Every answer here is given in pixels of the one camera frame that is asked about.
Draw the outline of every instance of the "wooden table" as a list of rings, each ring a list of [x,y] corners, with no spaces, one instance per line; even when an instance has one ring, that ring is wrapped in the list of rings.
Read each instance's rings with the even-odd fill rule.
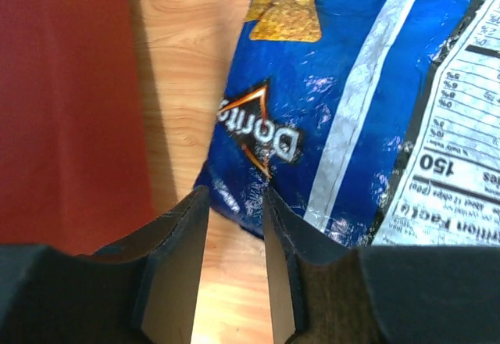
[[[250,0],[131,0],[158,213],[186,196],[205,159]],[[212,213],[194,344],[271,343],[263,242]]]

